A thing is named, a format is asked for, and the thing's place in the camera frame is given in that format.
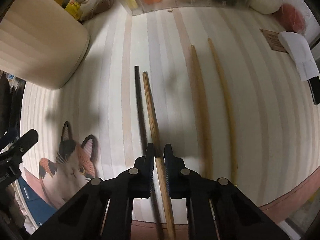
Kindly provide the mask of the sauce bottle yellow label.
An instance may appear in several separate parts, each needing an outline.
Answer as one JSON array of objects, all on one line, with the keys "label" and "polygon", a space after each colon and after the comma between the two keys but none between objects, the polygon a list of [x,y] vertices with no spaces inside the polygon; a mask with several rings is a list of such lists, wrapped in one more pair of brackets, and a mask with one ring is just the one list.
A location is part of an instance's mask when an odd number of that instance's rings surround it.
[{"label": "sauce bottle yellow label", "polygon": [[77,0],[54,0],[65,11],[67,11],[74,19],[80,21],[82,11],[80,9],[80,3]]}]

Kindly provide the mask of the textured brown wooden chopstick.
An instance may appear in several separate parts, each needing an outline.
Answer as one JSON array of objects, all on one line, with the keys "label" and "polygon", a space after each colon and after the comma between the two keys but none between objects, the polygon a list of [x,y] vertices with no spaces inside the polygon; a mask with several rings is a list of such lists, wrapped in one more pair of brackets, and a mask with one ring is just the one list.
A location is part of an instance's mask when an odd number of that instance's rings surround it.
[{"label": "textured brown wooden chopstick", "polygon": [[163,203],[164,215],[165,215],[165,220],[167,224],[168,237],[169,239],[176,239],[172,204],[171,204],[171,199],[169,197],[169,191],[167,187],[167,175],[165,170],[163,152],[161,150],[161,144],[160,144],[161,140],[159,135],[158,122],[157,122],[148,72],[143,72],[142,75],[143,75],[143,84],[144,84],[146,105],[148,110],[148,119],[149,119],[151,138],[152,138],[152,143],[156,150],[155,162],[156,162],[161,198]]}]

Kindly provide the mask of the striped cat placemat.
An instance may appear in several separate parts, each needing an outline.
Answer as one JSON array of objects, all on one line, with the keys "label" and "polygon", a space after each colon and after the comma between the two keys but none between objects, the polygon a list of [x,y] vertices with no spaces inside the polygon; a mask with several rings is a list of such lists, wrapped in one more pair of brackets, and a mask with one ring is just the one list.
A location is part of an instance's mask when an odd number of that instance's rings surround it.
[{"label": "striped cat placemat", "polygon": [[86,22],[87,55],[59,90],[25,87],[21,130],[39,133],[23,158],[23,177],[42,194],[41,158],[54,160],[63,124],[82,142],[98,140],[97,175],[110,179],[143,153],[135,71],[148,72],[162,145],[202,172],[200,122],[190,46],[199,58],[208,112],[213,178],[231,176],[227,114],[210,37],[232,97],[238,188],[275,222],[319,189],[319,107],[291,57],[274,51],[260,29],[280,32],[253,10],[177,8],[130,16],[121,5]]}]

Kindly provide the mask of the black smartphone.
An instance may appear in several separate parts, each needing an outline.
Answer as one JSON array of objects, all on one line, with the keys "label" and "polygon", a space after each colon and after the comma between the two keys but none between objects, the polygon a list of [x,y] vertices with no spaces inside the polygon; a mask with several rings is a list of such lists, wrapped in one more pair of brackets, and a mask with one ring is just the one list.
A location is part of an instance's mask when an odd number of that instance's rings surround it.
[{"label": "black smartphone", "polygon": [[320,104],[320,79],[319,76],[313,77],[308,80],[309,88],[311,91],[313,103]]}]

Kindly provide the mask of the black chopstick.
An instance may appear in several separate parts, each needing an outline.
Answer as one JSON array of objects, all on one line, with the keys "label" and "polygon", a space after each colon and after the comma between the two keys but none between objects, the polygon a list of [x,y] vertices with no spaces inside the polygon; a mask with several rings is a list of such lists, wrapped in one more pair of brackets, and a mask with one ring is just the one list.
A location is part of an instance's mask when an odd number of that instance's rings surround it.
[{"label": "black chopstick", "polygon": [[[135,66],[135,89],[136,89],[136,103],[137,103],[140,140],[141,140],[143,154],[146,154],[148,141],[147,141],[146,129],[145,129],[139,66]],[[157,239],[164,239],[164,231],[163,231],[163,227],[162,227],[160,216],[159,216],[159,208],[158,208],[158,203],[157,203],[157,198],[156,198],[156,193],[155,193],[155,188],[153,186],[153,183],[151,184],[150,201],[151,201],[151,206],[153,211],[153,217],[155,219],[155,224],[156,224]]]}]

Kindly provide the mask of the light bamboo chopstick inner right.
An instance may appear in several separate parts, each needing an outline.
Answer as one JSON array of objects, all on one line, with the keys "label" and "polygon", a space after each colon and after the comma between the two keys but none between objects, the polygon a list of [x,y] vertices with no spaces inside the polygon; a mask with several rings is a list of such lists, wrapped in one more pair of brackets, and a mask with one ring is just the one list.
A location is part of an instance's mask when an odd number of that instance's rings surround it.
[{"label": "light bamboo chopstick inner right", "polygon": [[213,156],[210,130],[210,116],[206,98],[206,90],[201,72],[199,58],[194,45],[190,46],[193,61],[193,70],[196,83],[197,111],[200,122],[200,146],[201,146],[201,164],[202,174],[205,178],[213,177]]}]

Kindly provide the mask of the red cloth bundle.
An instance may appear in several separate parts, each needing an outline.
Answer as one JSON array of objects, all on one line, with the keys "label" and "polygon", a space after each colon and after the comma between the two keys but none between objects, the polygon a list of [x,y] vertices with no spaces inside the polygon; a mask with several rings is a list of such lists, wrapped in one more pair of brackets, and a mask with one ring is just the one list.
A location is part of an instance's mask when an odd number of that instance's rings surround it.
[{"label": "red cloth bundle", "polygon": [[291,4],[283,3],[273,16],[288,32],[302,34],[306,28],[302,13]]}]

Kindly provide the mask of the beige cylindrical utensil holder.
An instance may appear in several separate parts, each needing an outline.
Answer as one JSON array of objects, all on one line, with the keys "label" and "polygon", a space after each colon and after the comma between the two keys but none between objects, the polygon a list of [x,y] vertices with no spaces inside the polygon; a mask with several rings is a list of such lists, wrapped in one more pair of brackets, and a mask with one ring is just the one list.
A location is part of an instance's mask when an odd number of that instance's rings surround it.
[{"label": "beige cylindrical utensil holder", "polygon": [[74,74],[87,29],[54,0],[15,0],[1,20],[1,70],[56,90]]}]

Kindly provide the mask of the brown paper packet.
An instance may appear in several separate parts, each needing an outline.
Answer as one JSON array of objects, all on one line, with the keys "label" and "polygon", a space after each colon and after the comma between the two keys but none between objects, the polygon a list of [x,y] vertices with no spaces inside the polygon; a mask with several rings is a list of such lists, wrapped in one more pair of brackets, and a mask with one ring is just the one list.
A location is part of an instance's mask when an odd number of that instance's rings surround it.
[{"label": "brown paper packet", "polygon": [[80,17],[80,22],[85,22],[93,17],[108,11],[114,5],[115,0],[99,0],[93,3],[87,2],[82,4],[82,16]]}]

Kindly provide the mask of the white folded paper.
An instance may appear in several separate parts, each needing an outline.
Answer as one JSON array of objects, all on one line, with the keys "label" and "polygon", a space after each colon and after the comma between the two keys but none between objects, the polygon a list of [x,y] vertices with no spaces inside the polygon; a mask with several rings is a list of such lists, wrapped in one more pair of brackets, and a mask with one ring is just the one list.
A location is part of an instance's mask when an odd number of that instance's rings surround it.
[{"label": "white folded paper", "polygon": [[294,61],[301,81],[319,76],[316,62],[303,35],[282,31],[278,34],[278,40]]}]

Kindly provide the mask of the brown cardboard label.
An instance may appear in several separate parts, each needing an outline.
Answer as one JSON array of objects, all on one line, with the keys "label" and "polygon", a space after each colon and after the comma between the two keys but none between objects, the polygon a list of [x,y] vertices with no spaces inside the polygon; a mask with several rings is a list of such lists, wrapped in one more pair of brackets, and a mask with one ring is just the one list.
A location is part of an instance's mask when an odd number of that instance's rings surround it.
[{"label": "brown cardboard label", "polygon": [[282,53],[287,53],[286,49],[283,47],[283,45],[280,43],[278,39],[279,33],[275,31],[266,30],[266,29],[260,29],[260,31],[263,34],[263,36],[266,38],[268,45],[272,50],[282,52]]}]

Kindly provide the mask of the light bamboo chopstick outer right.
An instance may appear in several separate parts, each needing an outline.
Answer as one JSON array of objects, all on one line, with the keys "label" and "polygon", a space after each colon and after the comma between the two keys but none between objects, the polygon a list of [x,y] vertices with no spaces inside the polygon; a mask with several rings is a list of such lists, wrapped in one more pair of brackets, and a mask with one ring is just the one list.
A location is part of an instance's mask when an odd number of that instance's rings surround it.
[{"label": "light bamboo chopstick outer right", "polygon": [[225,75],[224,68],[221,64],[221,61],[219,59],[219,56],[213,44],[213,41],[210,37],[207,39],[207,41],[215,62],[216,71],[220,80],[221,89],[223,93],[223,99],[224,99],[226,114],[227,114],[228,130],[229,130],[231,182],[235,186],[237,186],[238,185],[238,160],[237,160],[237,149],[236,149],[237,137],[236,137],[236,130],[235,130],[235,118],[234,118],[234,112],[233,112],[232,97],[228,87],[227,77]]}]

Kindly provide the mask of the light bamboo chopstick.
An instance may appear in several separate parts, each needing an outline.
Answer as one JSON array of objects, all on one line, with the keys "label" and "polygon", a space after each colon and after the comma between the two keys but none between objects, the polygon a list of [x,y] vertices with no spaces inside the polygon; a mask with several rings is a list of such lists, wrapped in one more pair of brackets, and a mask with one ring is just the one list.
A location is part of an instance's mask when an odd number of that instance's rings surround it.
[{"label": "light bamboo chopstick", "polygon": [[237,186],[238,185],[238,160],[237,160],[237,149],[236,149],[237,137],[236,137],[236,130],[235,130],[235,118],[234,118],[234,112],[233,112],[232,97],[228,87],[227,77],[225,75],[224,68],[221,64],[221,61],[219,59],[219,56],[213,44],[213,41],[210,37],[207,39],[207,41],[215,62],[216,71],[220,80],[221,89],[223,93],[223,99],[224,99],[226,114],[227,114],[228,130],[229,130],[231,182],[235,186]]},{"label": "light bamboo chopstick", "polygon": [[193,70],[196,83],[197,111],[200,122],[200,146],[201,146],[201,164],[202,174],[205,178],[213,177],[213,156],[210,130],[210,116],[206,98],[206,90],[201,72],[199,58],[194,45],[190,46],[193,61]]}]

